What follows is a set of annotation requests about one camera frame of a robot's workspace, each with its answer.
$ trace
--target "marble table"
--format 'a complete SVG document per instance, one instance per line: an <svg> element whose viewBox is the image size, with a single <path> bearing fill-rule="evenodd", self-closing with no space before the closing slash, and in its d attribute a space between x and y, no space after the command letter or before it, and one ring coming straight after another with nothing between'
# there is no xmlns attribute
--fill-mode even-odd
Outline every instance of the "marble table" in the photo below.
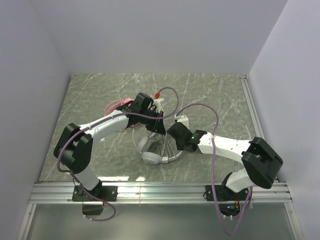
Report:
<svg viewBox="0 0 320 240"><path fill-rule="evenodd" d="M238 75L228 74L152 74L152 73L98 73L73 74L56 124L52 141L40 176L40 181L71 181L66 173L56 168L53 149L64 127L69 123L85 124L103 116L108 103L117 99L135 98L143 92L153 96L162 87L174 87L180 96L180 106L205 103L214 107L220 117L216 134L221 137L251 140L255 136ZM176 104L174 93L165 90L161 97L168 101L164 114ZM193 106L185 110L190 129L211 131L216 122L208 108ZM170 127L172 118L164 125ZM209 181L212 156L184 152L181 157L167 164L144 163L136 151L132 128L115 132L99 141L92 150L91 162L95 173L111 181ZM136 143L148 135L143 125L135 128ZM219 157L215 164L215 180L238 171L242 166L230 159Z"/></svg>

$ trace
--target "white headphones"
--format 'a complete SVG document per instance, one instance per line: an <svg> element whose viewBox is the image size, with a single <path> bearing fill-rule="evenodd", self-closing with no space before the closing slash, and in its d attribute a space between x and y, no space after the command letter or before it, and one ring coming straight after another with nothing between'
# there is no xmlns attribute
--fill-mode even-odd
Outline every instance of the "white headphones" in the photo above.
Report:
<svg viewBox="0 0 320 240"><path fill-rule="evenodd" d="M167 156L160 156L156 153L153 153L152 151L155 149L158 141L159 141L159 138L157 134L154 132L149 136L145 136L140 141L137 147L137 151L141 154L143 161L145 161L146 163L166 164L177 159L182 154L182 151L180 151L178 152L178 154L176 154L173 157L167 157Z"/></svg>

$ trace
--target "wall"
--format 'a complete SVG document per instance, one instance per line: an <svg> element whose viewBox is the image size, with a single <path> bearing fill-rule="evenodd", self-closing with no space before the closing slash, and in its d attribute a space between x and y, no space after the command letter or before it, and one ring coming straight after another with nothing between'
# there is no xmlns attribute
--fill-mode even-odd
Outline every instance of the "wall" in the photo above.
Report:
<svg viewBox="0 0 320 240"><path fill-rule="evenodd" d="M287 0L31 0L72 73L247 74Z"/></svg>
<svg viewBox="0 0 320 240"><path fill-rule="evenodd" d="M289 0L249 74L307 239L319 239L320 1Z"/></svg>
<svg viewBox="0 0 320 240"><path fill-rule="evenodd" d="M68 85L32 4L0 0L1 239L16 239Z"/></svg>

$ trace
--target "pink object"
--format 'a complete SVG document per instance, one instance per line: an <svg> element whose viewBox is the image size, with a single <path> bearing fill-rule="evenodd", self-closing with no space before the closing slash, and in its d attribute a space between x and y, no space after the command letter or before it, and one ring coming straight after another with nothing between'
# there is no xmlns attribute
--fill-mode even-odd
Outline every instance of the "pink object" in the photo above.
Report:
<svg viewBox="0 0 320 240"><path fill-rule="evenodd" d="M112 113L114 110L116 110L117 109L117 107L120 107L120 106L122 106L122 105L124 105L124 104L126 104L126 103L128 103L128 102L130 102L130 101L133 101L131 98L125 98L125 99L119 99L119 100L115 100L115 101L112 101L112 102L110 102L106 107L105 107L105 109L104 109L104 111L103 111L103 115L104 116L107 116L107 115L109 115L110 113ZM130 127L131 128L134 128L134 127L136 127L136 126L138 126L139 125L139 123L138 124L134 124L134 125L131 125Z"/></svg>

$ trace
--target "white wall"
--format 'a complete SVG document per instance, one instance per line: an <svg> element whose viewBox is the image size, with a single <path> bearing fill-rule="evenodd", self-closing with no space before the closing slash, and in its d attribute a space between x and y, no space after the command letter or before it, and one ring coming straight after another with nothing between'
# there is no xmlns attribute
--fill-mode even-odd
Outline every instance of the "white wall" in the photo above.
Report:
<svg viewBox="0 0 320 240"><path fill-rule="evenodd" d="M0 0L0 239L16 239L68 86L27 0Z"/></svg>
<svg viewBox="0 0 320 240"><path fill-rule="evenodd" d="M247 74L287 0L31 0L72 73Z"/></svg>
<svg viewBox="0 0 320 240"><path fill-rule="evenodd" d="M289 0L249 74L306 238L320 238L320 1Z"/></svg>

